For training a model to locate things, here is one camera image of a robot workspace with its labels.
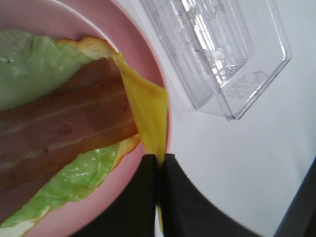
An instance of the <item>white surface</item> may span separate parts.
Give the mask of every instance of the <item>white surface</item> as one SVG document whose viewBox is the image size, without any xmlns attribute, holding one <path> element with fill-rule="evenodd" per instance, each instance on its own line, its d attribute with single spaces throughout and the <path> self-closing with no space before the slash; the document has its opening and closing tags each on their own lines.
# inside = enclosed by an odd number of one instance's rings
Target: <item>white surface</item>
<svg viewBox="0 0 316 237">
<path fill-rule="evenodd" d="M 316 1 L 277 0 L 292 59 L 235 122 L 183 104 L 138 1 L 118 2 L 163 64 L 172 109 L 169 152 L 213 204 L 251 230 L 273 236 L 316 155 Z"/>
</svg>

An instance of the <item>pink plate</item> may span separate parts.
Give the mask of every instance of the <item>pink plate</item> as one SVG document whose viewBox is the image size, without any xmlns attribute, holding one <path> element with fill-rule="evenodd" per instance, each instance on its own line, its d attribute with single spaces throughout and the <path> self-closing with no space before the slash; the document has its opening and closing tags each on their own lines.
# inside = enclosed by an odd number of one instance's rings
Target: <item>pink plate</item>
<svg viewBox="0 0 316 237">
<path fill-rule="evenodd" d="M 159 66 L 148 44 L 132 21 L 110 0 L 2 0 L 0 30 L 19 29 L 56 39 L 93 35 L 108 39 L 123 52 L 130 66 L 163 86 Z M 67 203 L 47 214 L 26 237 L 68 236 L 103 212 L 134 175 L 143 154 L 142 146 L 126 155 L 106 181 L 88 198 Z M 29 199 L 49 177 L 0 190 L 0 222 Z"/>
</svg>

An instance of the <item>bacon strip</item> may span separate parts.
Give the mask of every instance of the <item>bacon strip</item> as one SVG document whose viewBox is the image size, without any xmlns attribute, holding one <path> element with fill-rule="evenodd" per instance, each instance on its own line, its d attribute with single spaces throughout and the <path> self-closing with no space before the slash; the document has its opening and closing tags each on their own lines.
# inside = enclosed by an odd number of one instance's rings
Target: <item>bacon strip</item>
<svg viewBox="0 0 316 237">
<path fill-rule="evenodd" d="M 38 179 L 136 133 L 116 66 L 96 61 L 48 96 L 0 111 L 0 188 Z"/>
</svg>

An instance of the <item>clear plastic container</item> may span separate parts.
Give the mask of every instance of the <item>clear plastic container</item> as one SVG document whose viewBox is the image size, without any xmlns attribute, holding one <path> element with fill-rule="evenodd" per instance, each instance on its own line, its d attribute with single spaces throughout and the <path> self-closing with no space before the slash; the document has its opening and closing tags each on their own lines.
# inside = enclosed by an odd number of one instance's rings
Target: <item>clear plastic container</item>
<svg viewBox="0 0 316 237">
<path fill-rule="evenodd" d="M 290 59 L 274 0 L 140 0 L 192 105 L 235 120 Z"/>
</svg>

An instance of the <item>black object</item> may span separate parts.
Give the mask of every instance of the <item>black object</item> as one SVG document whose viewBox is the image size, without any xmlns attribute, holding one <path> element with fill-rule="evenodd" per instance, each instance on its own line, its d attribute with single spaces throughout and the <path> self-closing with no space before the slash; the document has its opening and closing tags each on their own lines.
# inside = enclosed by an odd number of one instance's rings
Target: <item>black object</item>
<svg viewBox="0 0 316 237">
<path fill-rule="evenodd" d="M 275 237 L 316 237 L 316 159 L 314 159 Z"/>
<path fill-rule="evenodd" d="M 142 159 L 120 196 L 72 237 L 154 237 L 157 160 Z"/>
<path fill-rule="evenodd" d="M 161 178 L 165 237 L 259 237 L 203 197 L 174 155 L 166 155 Z M 316 237 L 316 160 L 274 237 Z"/>
<path fill-rule="evenodd" d="M 161 172 L 165 237 L 258 237 L 211 204 L 167 154 Z"/>
</svg>

